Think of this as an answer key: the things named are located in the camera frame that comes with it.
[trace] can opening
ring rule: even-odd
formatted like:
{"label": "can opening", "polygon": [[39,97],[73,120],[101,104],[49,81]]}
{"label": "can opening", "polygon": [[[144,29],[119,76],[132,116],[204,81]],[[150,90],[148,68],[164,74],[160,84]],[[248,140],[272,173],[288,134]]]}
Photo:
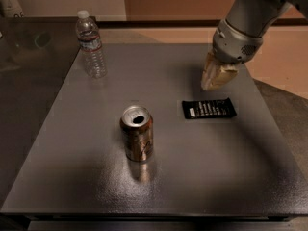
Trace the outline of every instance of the can opening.
{"label": "can opening", "polygon": [[140,124],[140,123],[143,123],[143,121],[144,121],[144,117],[142,115],[139,115],[133,119],[134,124]]}

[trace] table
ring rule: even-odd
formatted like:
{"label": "table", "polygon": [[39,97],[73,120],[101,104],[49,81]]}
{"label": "table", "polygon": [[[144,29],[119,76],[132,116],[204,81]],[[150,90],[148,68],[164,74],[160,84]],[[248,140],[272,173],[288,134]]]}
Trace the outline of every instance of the table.
{"label": "table", "polygon": [[[209,47],[105,45],[109,73],[101,80],[84,73],[79,54],[1,212],[307,215],[307,182],[245,66],[221,90],[201,91]],[[184,119],[182,100],[227,97],[238,113],[232,119]],[[133,104],[154,118],[155,152],[143,165],[126,158],[119,128]]]}

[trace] floor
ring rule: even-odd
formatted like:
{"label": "floor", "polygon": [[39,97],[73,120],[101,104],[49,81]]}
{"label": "floor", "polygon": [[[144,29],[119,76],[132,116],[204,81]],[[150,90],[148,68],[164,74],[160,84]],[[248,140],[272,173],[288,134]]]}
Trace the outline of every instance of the floor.
{"label": "floor", "polygon": [[[100,34],[104,43],[211,43],[215,30],[216,28],[102,29]],[[283,113],[277,113],[274,118],[308,180],[308,139],[290,137],[291,133],[308,133],[306,125],[304,131],[297,131],[297,124],[308,120],[307,41],[308,27],[272,27],[264,36],[263,46],[246,66],[272,112],[280,111],[279,106],[283,105],[292,109],[294,103],[300,110],[300,115],[292,115],[291,120],[290,116]],[[295,231],[308,230],[306,217],[295,218],[291,220],[291,224]]]}

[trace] clear bottle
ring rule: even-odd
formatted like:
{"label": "clear bottle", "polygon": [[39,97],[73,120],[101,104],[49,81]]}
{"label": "clear bottle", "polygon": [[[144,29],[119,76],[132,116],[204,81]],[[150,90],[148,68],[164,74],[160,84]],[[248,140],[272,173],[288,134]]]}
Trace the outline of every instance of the clear bottle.
{"label": "clear bottle", "polygon": [[84,58],[84,68],[92,78],[107,74],[98,27],[87,11],[77,12],[76,34]]}

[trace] can lid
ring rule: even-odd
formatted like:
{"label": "can lid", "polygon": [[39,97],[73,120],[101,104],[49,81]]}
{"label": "can lid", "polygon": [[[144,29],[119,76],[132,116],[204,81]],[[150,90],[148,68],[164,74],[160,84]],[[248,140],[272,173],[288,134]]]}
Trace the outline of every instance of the can lid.
{"label": "can lid", "polygon": [[88,11],[79,11],[77,12],[77,16],[80,19],[86,19],[89,17],[89,12]]}
{"label": "can lid", "polygon": [[138,105],[128,107],[122,115],[122,121],[130,127],[142,127],[149,119],[150,113],[144,107]]}

